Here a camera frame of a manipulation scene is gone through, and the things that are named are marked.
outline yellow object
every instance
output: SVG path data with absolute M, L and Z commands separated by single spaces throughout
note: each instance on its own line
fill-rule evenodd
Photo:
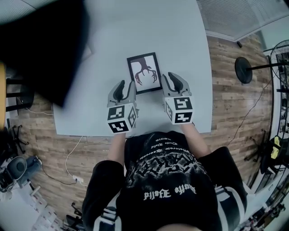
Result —
M 274 138 L 274 143 L 280 147 L 279 137 L 278 137 L 278 136 L 275 136 L 275 138 Z M 272 151 L 272 153 L 271 153 L 271 158 L 272 158 L 272 159 L 276 159 L 277 156 L 278 156 L 278 152 L 279 152 L 279 149 L 276 148 L 276 147 L 273 147 L 273 151 Z
M 0 130 L 4 129 L 6 114 L 6 75 L 4 64 L 0 62 Z

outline white cable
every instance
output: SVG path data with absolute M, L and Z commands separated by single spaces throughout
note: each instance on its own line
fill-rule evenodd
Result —
M 66 168 L 66 171 L 67 171 L 67 172 L 68 172 L 68 169 L 67 169 L 66 163 L 67 163 L 67 160 L 68 160 L 69 155 L 74 151 L 74 149 L 68 154 L 68 156 L 67 156 L 67 158 L 66 158 L 66 161 L 65 161 L 65 168 Z
M 28 111 L 30 111 L 30 112 L 32 112 L 32 113 L 35 113 L 35 114 L 45 114 L 45 115 L 49 115 L 49 116 L 52 116 L 53 114 L 47 114 L 47 113 L 45 113 L 45 112 L 34 112 L 34 111 L 31 111 L 31 110 L 29 110 L 28 108 L 26 108 Z
M 80 184 L 81 184 L 82 186 L 88 187 L 87 185 L 83 185 L 81 182 L 80 182 Z

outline black t-shirt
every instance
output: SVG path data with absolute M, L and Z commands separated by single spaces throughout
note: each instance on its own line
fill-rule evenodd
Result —
M 226 147 L 198 160 L 185 137 L 175 132 L 128 139 L 126 177 L 121 164 L 98 163 L 83 203 L 83 221 L 93 230 L 110 200 L 119 192 L 117 213 L 122 230 L 156 230 L 183 223 L 203 231 L 221 230 L 215 186 L 230 186 L 246 207 L 238 169 Z

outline black picture frame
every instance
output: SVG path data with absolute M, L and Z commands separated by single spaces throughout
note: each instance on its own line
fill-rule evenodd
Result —
M 161 82 L 161 73 L 160 73 L 160 71 L 159 71 L 158 60 L 157 60 L 157 56 L 156 56 L 155 52 L 127 58 L 127 64 L 128 64 L 128 68 L 129 68 L 129 70 L 130 70 L 131 80 L 132 80 L 132 81 L 135 81 L 135 77 L 134 77 L 134 74 L 133 74 L 133 72 L 132 72 L 131 61 L 136 60 L 136 59 L 139 59 L 139 58 L 144 58 L 144 57 L 147 57 L 147 56 L 153 56 L 153 57 L 154 57 L 154 63 L 155 63 L 155 67 L 156 67 L 156 71 L 157 71 L 157 75 L 158 75 L 158 80 L 159 80 L 160 87 L 151 88 L 151 89 L 147 89 L 147 90 L 143 90 L 143 91 L 137 91 L 137 90 L 136 90 L 136 94 L 137 94 L 137 95 L 138 95 L 138 94 L 142 94 L 142 93 L 146 93 L 146 92 L 158 91 L 158 90 L 161 90 L 161 89 L 163 88 L 163 87 L 162 87 L 162 82 Z

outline white table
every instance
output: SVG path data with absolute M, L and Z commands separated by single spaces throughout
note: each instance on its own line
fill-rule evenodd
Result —
M 124 79 L 131 81 L 127 58 L 155 52 L 161 74 L 183 77 L 195 97 L 194 123 L 210 132 L 212 75 L 210 54 L 196 0 L 87 0 L 89 45 L 94 54 L 76 75 L 64 109 L 54 106 L 58 134 L 112 136 L 106 124 L 107 96 Z M 139 118 L 127 136 L 180 131 L 163 109 L 162 91 L 137 95 Z

